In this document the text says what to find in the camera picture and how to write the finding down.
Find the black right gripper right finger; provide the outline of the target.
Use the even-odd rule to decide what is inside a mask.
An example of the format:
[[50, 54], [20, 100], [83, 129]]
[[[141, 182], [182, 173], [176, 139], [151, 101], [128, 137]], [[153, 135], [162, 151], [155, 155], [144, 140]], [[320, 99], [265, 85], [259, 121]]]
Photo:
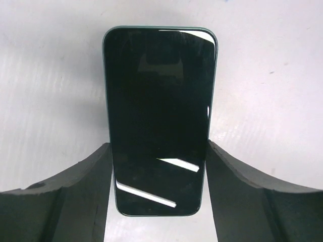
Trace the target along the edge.
[[214, 142], [206, 174], [218, 241], [322, 241], [322, 190], [268, 175]]

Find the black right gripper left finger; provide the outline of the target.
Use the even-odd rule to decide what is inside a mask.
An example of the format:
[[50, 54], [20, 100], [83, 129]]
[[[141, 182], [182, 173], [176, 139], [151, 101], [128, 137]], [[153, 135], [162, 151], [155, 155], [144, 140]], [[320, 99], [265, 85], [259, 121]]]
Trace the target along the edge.
[[112, 178], [109, 143], [26, 189], [1, 193], [1, 241], [103, 241]]

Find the green phone black screen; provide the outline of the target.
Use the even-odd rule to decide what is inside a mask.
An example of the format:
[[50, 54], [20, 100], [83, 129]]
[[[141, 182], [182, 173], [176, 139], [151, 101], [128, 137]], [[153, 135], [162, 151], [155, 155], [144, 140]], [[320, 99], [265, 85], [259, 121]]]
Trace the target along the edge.
[[102, 42], [117, 210], [201, 204], [218, 42], [201, 27], [117, 26]]

